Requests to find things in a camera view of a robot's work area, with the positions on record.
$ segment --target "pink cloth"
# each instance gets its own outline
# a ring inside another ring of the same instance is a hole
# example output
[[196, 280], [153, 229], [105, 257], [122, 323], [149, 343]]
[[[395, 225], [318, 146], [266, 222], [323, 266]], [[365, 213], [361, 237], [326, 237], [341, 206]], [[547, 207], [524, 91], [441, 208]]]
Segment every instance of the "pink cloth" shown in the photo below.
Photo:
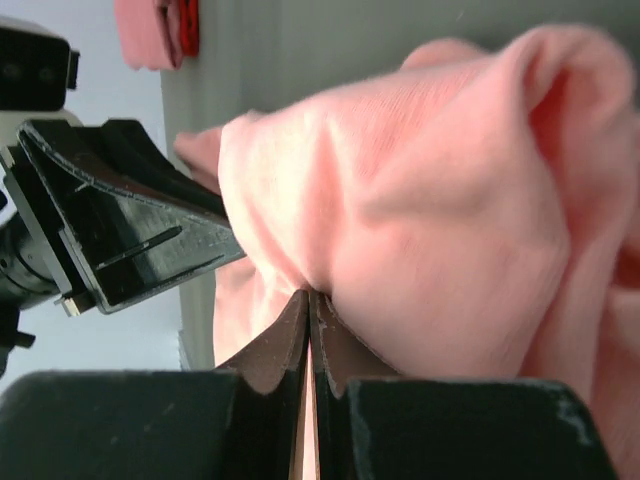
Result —
[[135, 70], [182, 65], [180, 9], [176, 0], [115, 0], [122, 56]]
[[606, 35], [550, 26], [180, 135], [248, 254], [217, 273], [217, 362], [313, 287], [409, 375], [567, 383], [640, 478], [634, 88]]

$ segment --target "table surface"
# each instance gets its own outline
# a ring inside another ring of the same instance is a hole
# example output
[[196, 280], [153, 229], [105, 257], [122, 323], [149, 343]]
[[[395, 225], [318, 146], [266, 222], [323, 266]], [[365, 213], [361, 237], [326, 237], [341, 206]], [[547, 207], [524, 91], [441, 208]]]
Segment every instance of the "table surface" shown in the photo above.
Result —
[[[248, 109], [273, 111], [318, 90], [393, 69], [445, 36], [498, 48], [542, 23], [608, 30], [640, 58], [637, 0], [206, 0], [201, 51], [162, 73], [171, 145]], [[193, 368], [213, 365], [213, 274], [181, 287], [183, 340]]]

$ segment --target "towel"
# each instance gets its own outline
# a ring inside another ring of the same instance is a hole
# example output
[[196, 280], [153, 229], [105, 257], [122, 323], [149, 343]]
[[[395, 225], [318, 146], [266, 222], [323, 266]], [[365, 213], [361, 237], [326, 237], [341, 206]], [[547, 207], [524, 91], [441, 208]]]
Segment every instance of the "towel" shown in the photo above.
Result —
[[542, 26], [179, 135], [247, 253], [217, 272], [217, 362], [314, 288], [408, 375], [566, 383], [640, 478], [634, 89], [606, 34]]
[[182, 65], [177, 0], [115, 0], [122, 56], [135, 70], [175, 70]]

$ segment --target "white background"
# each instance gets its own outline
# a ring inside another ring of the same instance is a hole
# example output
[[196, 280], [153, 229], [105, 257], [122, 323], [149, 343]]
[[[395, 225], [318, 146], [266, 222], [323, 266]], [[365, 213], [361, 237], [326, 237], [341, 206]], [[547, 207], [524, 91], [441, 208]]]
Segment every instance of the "white background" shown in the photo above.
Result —
[[[166, 151], [160, 75], [124, 64], [112, 0], [0, 0], [0, 15], [37, 22], [80, 52], [78, 89], [66, 108], [85, 125], [136, 118]], [[10, 355], [0, 390], [35, 370], [180, 368], [178, 289], [108, 316], [94, 309], [67, 318], [49, 301], [23, 313], [20, 326], [36, 344]]]

